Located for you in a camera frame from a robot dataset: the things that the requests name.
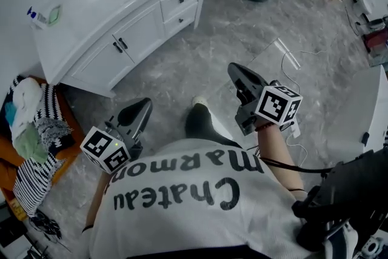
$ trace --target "black pants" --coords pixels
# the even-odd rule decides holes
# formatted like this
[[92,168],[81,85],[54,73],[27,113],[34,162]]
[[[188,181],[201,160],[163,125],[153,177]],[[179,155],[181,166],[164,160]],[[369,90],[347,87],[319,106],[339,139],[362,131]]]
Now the black pants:
[[185,125],[186,137],[200,140],[210,140],[216,143],[241,148],[234,141],[223,137],[213,128],[212,116],[206,106],[196,104],[190,111]]

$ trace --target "orange chair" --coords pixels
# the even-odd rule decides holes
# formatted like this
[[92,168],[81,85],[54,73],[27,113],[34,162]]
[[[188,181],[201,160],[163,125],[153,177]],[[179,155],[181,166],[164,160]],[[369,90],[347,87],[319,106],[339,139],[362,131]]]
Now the orange chair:
[[[46,83],[43,79],[35,78],[39,83]],[[79,126],[77,120],[73,116],[69,105],[67,104],[63,94],[55,87],[56,96],[58,98],[59,107],[63,118],[67,121],[72,131],[72,137],[75,140],[74,145],[59,152],[56,156],[58,160],[65,160],[62,167],[54,174],[52,184],[56,184],[60,177],[66,172],[70,165],[75,161],[76,157],[81,153],[79,148],[85,138],[84,132]],[[13,185],[16,181],[16,171],[18,167],[24,162],[24,159],[18,155],[12,146],[12,142],[7,138],[0,136],[0,189],[4,194],[5,200],[10,206],[11,210],[22,221],[27,218],[27,214],[20,206],[15,195],[12,192]]]

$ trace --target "marble floor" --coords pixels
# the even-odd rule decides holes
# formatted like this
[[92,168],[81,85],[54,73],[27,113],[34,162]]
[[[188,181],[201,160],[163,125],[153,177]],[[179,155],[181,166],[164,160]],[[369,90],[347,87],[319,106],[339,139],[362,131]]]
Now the marble floor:
[[[150,97],[153,113],[142,136],[143,155],[153,155],[160,147],[184,138],[191,100],[202,95],[235,141],[249,148],[256,139],[254,135],[243,137],[234,121],[239,101],[227,65],[237,62],[268,81],[278,79],[298,90],[281,72],[285,51],[322,51],[317,55],[294,53],[300,67],[286,57],[284,71],[300,84],[304,97],[297,116],[301,136],[290,138],[289,143],[308,150],[304,167],[328,166],[326,130],[346,98],[353,74],[368,67],[367,53],[350,28],[345,5],[355,20],[351,0],[205,0],[198,29],[186,28],[152,53],[115,87],[116,98],[74,88],[68,88],[65,95],[85,132],[118,103]],[[289,149],[299,164],[304,151],[297,146]],[[99,170],[80,155],[42,205],[43,212],[59,223],[62,243],[70,250],[84,226],[98,178]],[[308,189],[319,183],[319,176],[305,174],[303,178]],[[32,233],[47,244],[39,233]],[[53,258],[71,257],[62,246],[47,245]]]

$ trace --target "drawer handle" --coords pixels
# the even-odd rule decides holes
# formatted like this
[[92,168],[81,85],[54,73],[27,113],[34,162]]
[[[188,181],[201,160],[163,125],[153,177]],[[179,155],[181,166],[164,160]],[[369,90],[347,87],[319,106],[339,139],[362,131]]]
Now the drawer handle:
[[117,45],[116,42],[114,42],[113,45],[116,47],[116,49],[117,49],[117,51],[118,51],[119,53],[122,53],[122,50],[120,49],[120,47]]
[[122,38],[119,39],[120,43],[122,44],[122,46],[124,47],[124,49],[128,49],[128,46],[125,44],[124,40],[122,40]]

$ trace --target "white towel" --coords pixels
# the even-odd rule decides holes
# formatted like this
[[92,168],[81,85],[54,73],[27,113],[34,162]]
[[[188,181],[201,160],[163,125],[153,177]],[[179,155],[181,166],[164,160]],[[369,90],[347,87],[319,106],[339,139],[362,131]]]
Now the white towel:
[[16,107],[15,120],[11,126],[12,141],[14,142],[28,123],[32,123],[38,104],[42,98],[42,89],[32,78],[22,80],[13,92],[13,104]]

